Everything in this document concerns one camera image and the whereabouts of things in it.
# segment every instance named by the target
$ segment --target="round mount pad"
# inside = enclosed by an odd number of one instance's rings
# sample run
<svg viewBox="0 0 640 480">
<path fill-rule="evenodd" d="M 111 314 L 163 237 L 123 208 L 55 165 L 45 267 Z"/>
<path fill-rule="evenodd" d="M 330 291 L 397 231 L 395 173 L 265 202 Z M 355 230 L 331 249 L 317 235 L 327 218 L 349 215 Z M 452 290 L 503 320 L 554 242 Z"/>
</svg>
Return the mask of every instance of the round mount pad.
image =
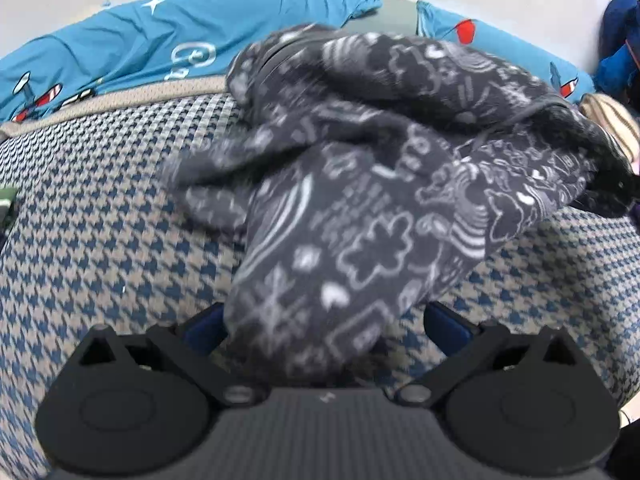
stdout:
<svg viewBox="0 0 640 480">
<path fill-rule="evenodd" d="M 586 469 L 618 437 L 616 405 L 576 368 L 540 363 L 472 378 L 450 395 L 455 441 L 489 465 L 525 476 Z"/>
<path fill-rule="evenodd" d="M 53 384 L 36 417 L 47 457 L 67 470 L 153 471 L 192 449 L 209 423 L 205 396 L 171 374 L 101 364 L 73 383 Z"/>
</svg>

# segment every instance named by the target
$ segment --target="beige fabric trim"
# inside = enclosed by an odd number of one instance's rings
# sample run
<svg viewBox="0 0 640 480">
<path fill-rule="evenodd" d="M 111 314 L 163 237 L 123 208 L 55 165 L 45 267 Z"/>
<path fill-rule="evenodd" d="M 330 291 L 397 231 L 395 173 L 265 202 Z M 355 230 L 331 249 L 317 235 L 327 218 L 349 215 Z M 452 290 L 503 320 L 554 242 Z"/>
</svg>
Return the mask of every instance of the beige fabric trim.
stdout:
<svg viewBox="0 0 640 480">
<path fill-rule="evenodd" d="M 151 83 L 127 90 L 97 95 L 86 101 L 80 101 L 63 108 L 37 121 L 26 121 L 19 124 L 12 122 L 1 123 L 0 134 L 5 134 L 8 137 L 17 137 L 39 128 L 68 121 L 69 119 L 109 112 L 118 108 L 158 103 L 195 95 L 218 94 L 224 91 L 226 91 L 226 81 L 223 75 Z"/>
<path fill-rule="evenodd" d="M 585 94 L 579 109 L 585 117 L 601 126 L 633 162 L 640 155 L 640 128 L 626 108 L 604 94 Z"/>
</svg>

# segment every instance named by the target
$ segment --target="screw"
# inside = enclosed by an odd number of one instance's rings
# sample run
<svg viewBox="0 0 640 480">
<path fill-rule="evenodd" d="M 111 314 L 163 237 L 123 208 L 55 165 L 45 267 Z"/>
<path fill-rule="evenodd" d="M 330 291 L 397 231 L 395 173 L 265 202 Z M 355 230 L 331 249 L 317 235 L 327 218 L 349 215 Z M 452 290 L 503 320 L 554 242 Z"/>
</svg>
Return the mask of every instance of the screw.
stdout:
<svg viewBox="0 0 640 480">
<path fill-rule="evenodd" d="M 229 404 L 253 404 L 255 402 L 254 390 L 241 384 L 229 386 L 225 390 L 224 397 Z"/>
<path fill-rule="evenodd" d="M 431 390 L 421 384 L 409 384 L 400 390 L 400 398 L 409 404 L 422 404 L 431 397 Z"/>
</svg>

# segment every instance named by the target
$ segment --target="gray fleece blanket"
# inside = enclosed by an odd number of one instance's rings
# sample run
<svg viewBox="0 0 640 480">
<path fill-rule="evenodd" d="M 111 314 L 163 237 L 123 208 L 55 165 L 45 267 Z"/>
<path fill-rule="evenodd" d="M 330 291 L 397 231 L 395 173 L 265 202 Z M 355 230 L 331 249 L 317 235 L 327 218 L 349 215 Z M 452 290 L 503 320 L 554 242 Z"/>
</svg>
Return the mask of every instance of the gray fleece blanket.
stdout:
<svg viewBox="0 0 640 480">
<path fill-rule="evenodd" d="M 246 235 L 225 323 L 272 380 L 340 369 L 556 209 L 619 216 L 635 194 L 599 126 L 464 46 L 309 25 L 246 48 L 228 88 L 246 124 L 162 178 Z"/>
</svg>

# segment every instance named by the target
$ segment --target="ribbed plastic surface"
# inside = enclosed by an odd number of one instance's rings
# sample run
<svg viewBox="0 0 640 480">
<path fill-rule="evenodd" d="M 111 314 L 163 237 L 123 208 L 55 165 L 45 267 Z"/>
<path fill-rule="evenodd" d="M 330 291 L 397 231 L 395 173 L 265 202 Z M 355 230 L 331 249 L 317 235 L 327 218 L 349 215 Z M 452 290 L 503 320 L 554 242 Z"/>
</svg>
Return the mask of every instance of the ribbed plastic surface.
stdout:
<svg viewBox="0 0 640 480">
<path fill-rule="evenodd" d="M 81 476 L 55 471 L 52 480 Z M 203 444 L 157 480 L 506 480 L 458 450 L 431 412 L 379 390 L 274 390 L 260 406 L 225 412 Z M 565 476 L 604 480 L 595 469 Z"/>
</svg>

